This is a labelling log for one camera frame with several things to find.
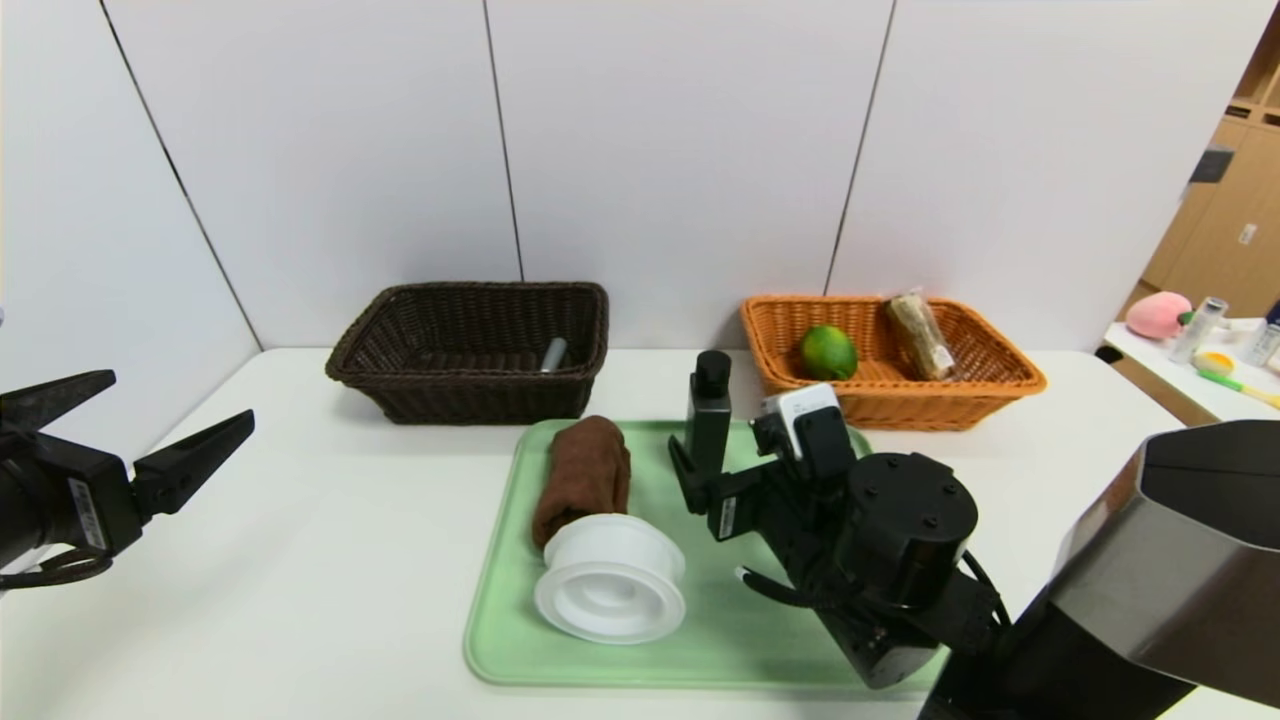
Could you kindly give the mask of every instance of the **pink plush toy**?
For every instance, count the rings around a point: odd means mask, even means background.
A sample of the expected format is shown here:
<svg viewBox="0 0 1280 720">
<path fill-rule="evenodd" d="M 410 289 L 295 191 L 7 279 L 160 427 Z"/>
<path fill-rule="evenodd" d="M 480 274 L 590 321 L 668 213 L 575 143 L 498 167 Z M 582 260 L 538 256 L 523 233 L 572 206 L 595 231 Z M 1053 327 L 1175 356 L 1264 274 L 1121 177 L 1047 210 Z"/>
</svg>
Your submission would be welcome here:
<svg viewBox="0 0 1280 720">
<path fill-rule="evenodd" d="M 1165 340 L 1183 332 L 1178 316 L 1190 313 L 1192 302 L 1176 292 L 1157 292 L 1129 307 L 1124 324 L 1142 337 Z"/>
</svg>

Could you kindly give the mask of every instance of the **brown towel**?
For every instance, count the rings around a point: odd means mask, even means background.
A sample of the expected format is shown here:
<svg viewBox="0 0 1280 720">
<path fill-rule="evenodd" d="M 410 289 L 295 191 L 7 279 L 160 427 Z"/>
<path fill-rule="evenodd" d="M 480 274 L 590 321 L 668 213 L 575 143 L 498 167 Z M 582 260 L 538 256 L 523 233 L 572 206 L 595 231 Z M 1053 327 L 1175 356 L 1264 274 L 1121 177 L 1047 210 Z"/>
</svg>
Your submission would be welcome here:
<svg viewBox="0 0 1280 720">
<path fill-rule="evenodd" d="M 556 433 L 552 473 L 534 510 L 534 544 L 547 546 L 561 528 L 588 515 L 626 512 L 631 454 L 622 430 L 593 415 Z"/>
</svg>

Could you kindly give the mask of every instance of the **white plastic spool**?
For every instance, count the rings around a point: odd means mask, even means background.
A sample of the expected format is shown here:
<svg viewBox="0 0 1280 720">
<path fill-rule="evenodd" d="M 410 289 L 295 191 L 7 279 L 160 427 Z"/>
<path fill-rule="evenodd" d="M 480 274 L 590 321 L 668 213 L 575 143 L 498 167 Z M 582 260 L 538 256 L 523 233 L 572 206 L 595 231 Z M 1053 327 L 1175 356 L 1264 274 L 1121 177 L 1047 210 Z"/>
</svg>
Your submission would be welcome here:
<svg viewBox="0 0 1280 720">
<path fill-rule="evenodd" d="M 559 529 L 543 551 L 547 574 L 534 602 L 548 623 L 605 644 L 653 642 L 685 619 L 676 587 L 685 556 L 660 530 L 631 515 L 588 515 Z"/>
</svg>

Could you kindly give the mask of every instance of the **packaged bread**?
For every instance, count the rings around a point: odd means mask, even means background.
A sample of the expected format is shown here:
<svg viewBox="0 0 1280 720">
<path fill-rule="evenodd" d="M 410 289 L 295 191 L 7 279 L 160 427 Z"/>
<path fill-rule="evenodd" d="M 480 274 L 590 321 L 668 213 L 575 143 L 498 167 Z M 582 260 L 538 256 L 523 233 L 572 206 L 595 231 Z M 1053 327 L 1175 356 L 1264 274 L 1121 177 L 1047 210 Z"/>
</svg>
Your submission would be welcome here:
<svg viewBox="0 0 1280 720">
<path fill-rule="evenodd" d="M 893 334 L 911 360 L 915 379 L 950 378 L 955 373 L 956 361 L 920 288 L 896 295 L 884 305 L 890 324 L 893 325 Z"/>
</svg>

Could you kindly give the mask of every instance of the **orange wicker basket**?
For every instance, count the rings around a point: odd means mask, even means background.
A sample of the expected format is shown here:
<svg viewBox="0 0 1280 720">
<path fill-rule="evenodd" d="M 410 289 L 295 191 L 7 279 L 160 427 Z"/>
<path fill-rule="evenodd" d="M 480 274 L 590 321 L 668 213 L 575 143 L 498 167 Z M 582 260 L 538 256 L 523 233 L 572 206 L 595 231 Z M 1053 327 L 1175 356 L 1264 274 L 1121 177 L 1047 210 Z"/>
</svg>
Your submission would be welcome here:
<svg viewBox="0 0 1280 720">
<path fill-rule="evenodd" d="M 800 340 L 813 325 L 835 325 L 858 345 L 852 379 L 832 383 L 845 419 L 859 428 L 964 430 L 1005 405 L 1043 391 L 1044 374 L 973 309 L 929 300 L 956 360 L 941 382 L 911 380 L 882 297 L 764 295 L 742 304 L 742 325 L 769 395 L 813 384 Z"/>
</svg>

